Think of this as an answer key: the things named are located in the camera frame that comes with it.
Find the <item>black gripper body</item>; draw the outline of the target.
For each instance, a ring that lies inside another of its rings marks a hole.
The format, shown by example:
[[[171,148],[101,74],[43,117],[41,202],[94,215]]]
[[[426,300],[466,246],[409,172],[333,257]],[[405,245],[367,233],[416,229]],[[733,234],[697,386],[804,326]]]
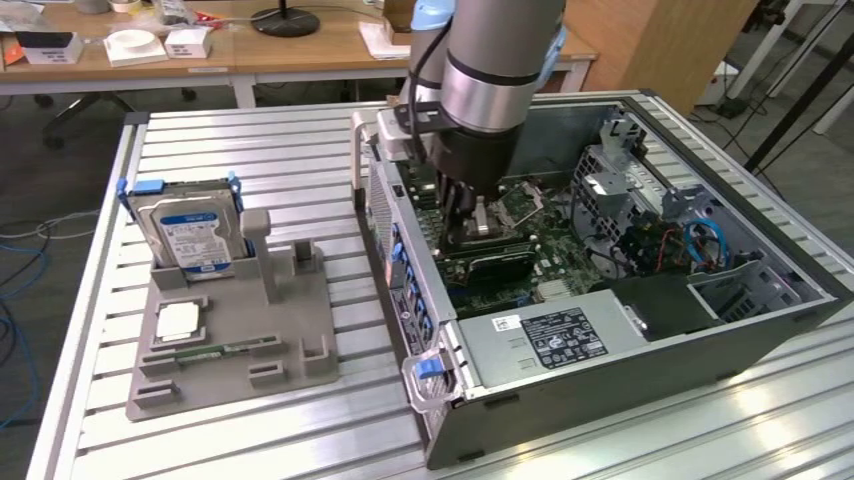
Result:
[[[522,128],[497,134],[465,128],[441,131],[434,138],[430,163],[442,190],[462,186],[476,195],[492,196],[514,157]]]

